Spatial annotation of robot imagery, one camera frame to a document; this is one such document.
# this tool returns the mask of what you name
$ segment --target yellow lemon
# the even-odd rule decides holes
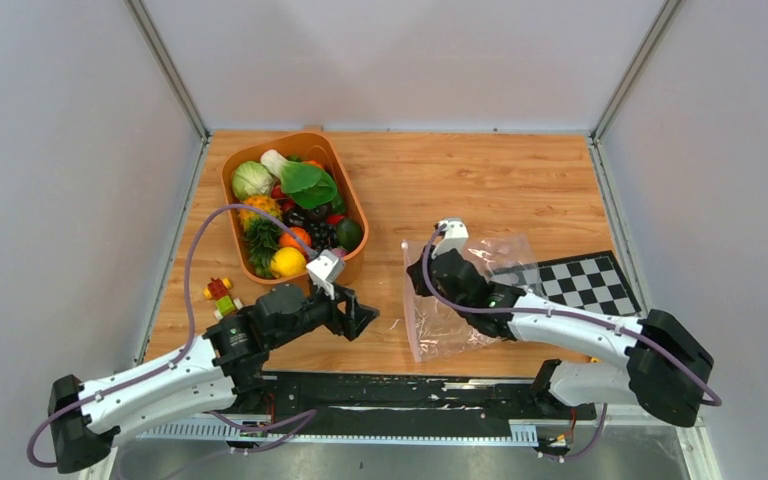
[[[296,250],[293,247],[284,247],[272,256],[272,260],[269,262],[269,270],[275,278],[292,277],[304,273],[305,261],[302,252]]]

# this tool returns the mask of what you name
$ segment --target plastic bag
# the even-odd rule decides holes
[[[406,269],[420,258],[425,244],[423,241],[402,241]],[[523,289],[528,286],[536,293],[541,291],[540,274],[525,235],[469,239],[461,255],[488,280]],[[407,274],[404,305],[408,342],[417,362],[475,350],[500,341],[479,333],[436,298],[417,296]]]

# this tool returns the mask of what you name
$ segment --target checkerboard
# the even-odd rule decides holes
[[[553,302],[594,313],[633,315],[640,312],[640,304],[609,250],[539,262],[537,272],[533,267],[494,270],[491,280],[531,287]]]

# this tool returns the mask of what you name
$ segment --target orange basket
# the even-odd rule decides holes
[[[343,257],[343,260],[346,262],[346,268],[337,279],[337,282],[342,285],[351,283],[360,274],[360,269],[363,266],[363,251],[366,247],[366,242],[369,239],[369,222],[367,222],[366,215],[363,213],[363,209],[360,206],[357,193],[355,193],[355,189],[349,181],[349,175],[346,173],[346,168],[340,161],[340,157],[337,156],[334,146],[331,145],[331,142],[325,136],[313,132],[293,133],[270,142],[244,148],[231,155],[222,167],[222,188],[225,191],[225,202],[229,205],[232,203],[239,203],[231,188],[231,179],[233,178],[234,171],[237,167],[248,161],[260,162],[261,155],[268,150],[273,149],[284,157],[298,155],[305,160],[315,160],[325,167],[334,178],[334,182],[337,184],[337,190],[340,192],[340,195],[343,196],[343,200],[346,203],[346,215],[358,222],[361,228],[363,228],[363,239],[361,240],[360,245],[358,245],[354,251]],[[246,250],[246,245],[243,242],[243,228],[237,218],[237,212],[234,210],[229,211],[228,218],[231,221],[231,232],[234,235],[234,243],[237,245],[237,254],[240,257],[240,264],[243,266],[243,271],[246,273],[246,276],[248,276],[251,281],[263,285],[267,289],[278,284],[294,283],[301,287],[305,292],[309,292],[310,282],[308,281],[307,272],[294,277],[274,280],[260,278],[255,275],[254,269],[249,263],[249,255]]]

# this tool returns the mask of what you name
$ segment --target gray floor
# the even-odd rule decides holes
[[[576,429],[578,447],[592,428]],[[668,427],[610,426],[585,458],[557,465],[531,449],[513,447],[415,447],[382,445],[287,444],[275,450],[222,454],[224,444],[202,441],[142,440],[120,450],[118,467],[128,480],[157,480],[185,464],[176,479],[687,479],[675,430]]]

